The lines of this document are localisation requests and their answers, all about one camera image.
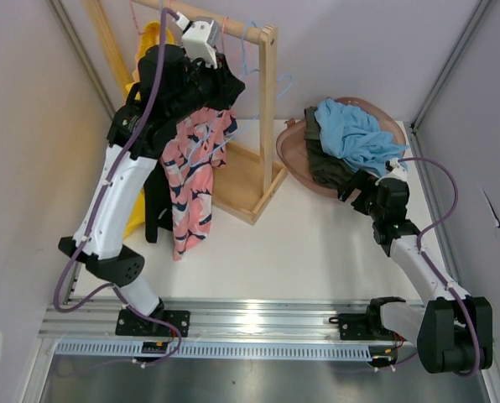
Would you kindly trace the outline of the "olive green shorts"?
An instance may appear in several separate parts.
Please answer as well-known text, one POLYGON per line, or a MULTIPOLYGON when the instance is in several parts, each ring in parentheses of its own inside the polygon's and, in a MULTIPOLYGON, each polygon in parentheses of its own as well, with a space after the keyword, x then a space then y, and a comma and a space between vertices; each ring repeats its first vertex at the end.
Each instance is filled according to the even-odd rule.
POLYGON ((328 155, 321 146, 320 125, 315 118, 316 107, 305 109, 305 147, 312 179, 327 188, 340 190, 355 175, 344 160, 328 155))

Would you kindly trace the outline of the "light blue shorts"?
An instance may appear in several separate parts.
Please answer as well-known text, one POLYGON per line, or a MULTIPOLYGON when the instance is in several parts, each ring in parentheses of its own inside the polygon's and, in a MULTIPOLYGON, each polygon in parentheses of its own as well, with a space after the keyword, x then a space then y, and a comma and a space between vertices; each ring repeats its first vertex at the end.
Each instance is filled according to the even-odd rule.
POLYGON ((395 143, 393 133, 381 129, 378 120, 358 106, 326 98, 315 110, 315 121, 324 153, 343 160, 353 171, 382 177, 387 174, 386 162, 402 158, 408 149, 395 143))

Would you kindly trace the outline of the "pink patterned shorts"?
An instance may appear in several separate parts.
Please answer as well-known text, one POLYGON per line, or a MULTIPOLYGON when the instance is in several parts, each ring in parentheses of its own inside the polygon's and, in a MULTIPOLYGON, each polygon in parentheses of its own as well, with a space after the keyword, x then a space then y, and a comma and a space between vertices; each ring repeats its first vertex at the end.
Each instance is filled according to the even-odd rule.
POLYGON ((160 163, 172 203, 174 260, 211 231, 214 170, 227 165, 227 138, 237 131, 233 111, 202 108, 176 124, 160 163))

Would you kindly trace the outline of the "blue wire hanger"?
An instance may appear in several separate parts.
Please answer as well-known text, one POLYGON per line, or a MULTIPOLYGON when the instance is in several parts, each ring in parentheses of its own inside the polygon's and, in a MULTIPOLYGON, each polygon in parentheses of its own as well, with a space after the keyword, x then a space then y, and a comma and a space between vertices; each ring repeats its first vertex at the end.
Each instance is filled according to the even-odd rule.
MULTIPOLYGON (((253 73, 259 73, 260 72, 260 70, 258 68, 253 68, 251 70, 248 68, 248 65, 247 65, 247 51, 246 51, 246 48, 245 48, 245 44, 243 42, 244 42, 244 40, 241 39, 241 52, 242 52, 242 55, 241 55, 241 65, 242 65, 242 73, 239 76, 240 78, 243 78, 244 76, 250 76, 253 73)), ((285 80, 288 81, 288 84, 276 96, 276 98, 275 98, 276 101, 278 101, 279 99, 281 99, 287 92, 289 92, 290 89, 291 89, 291 87, 293 86, 294 77, 293 77, 293 75, 291 73, 284 73, 283 75, 278 76, 276 78, 276 83, 280 83, 280 82, 285 81, 285 80)), ((203 139, 199 140, 198 143, 196 144, 196 146, 190 151, 189 156, 188 156, 188 160, 189 161, 194 157, 194 154, 198 150, 198 147, 200 145, 203 145, 207 140, 210 139, 211 133, 212 133, 212 129, 214 128, 214 126, 216 124, 216 121, 219 118, 223 118, 225 115, 226 115, 226 112, 222 112, 220 116, 215 116, 213 118, 212 124, 207 129, 206 136, 203 139)), ((249 123, 255 122, 258 118, 259 118, 259 115, 255 115, 251 119, 247 120, 247 122, 244 123, 241 127, 237 127, 237 129, 234 130, 233 132, 230 132, 228 135, 224 135, 223 136, 223 141, 220 144, 218 144, 218 145, 214 145, 212 147, 212 149, 211 149, 210 152, 208 152, 207 154, 201 156, 194 163, 192 163, 190 161, 190 167, 196 167, 197 165, 201 164, 202 162, 206 162, 206 161, 210 160, 211 157, 214 156, 214 154, 216 153, 216 151, 219 151, 221 149, 225 149, 226 146, 230 142, 232 142, 240 133, 244 133, 245 132, 245 130, 246 130, 246 128, 247 128, 247 126, 248 126, 249 123)))

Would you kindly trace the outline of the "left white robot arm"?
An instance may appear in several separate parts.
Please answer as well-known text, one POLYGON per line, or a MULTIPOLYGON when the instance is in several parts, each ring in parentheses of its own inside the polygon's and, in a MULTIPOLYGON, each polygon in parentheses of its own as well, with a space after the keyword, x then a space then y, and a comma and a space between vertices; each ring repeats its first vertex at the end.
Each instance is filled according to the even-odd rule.
POLYGON ((138 62, 139 79, 115 113, 105 162, 87 213, 75 234, 60 239, 67 267, 80 262, 137 313, 134 326, 153 336, 164 325, 160 298, 142 277, 141 254, 123 243, 138 194, 154 173, 178 123, 206 107, 230 108, 244 91, 220 52, 211 60, 173 44, 155 45, 138 62))

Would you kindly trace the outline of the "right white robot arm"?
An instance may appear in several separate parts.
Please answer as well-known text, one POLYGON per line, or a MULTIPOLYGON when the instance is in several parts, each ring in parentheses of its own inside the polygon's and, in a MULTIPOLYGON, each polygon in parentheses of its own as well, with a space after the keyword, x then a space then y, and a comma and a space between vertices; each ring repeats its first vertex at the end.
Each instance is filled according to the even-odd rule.
POLYGON ((373 338, 395 333, 412 343, 431 374, 473 374, 492 366, 492 306, 472 296, 437 264, 418 227, 406 217, 409 185, 405 169, 394 166, 383 178, 359 170, 338 192, 341 201, 356 191, 355 211, 372 219, 373 237, 407 275, 424 304, 417 311, 399 297, 374 298, 364 319, 373 338))

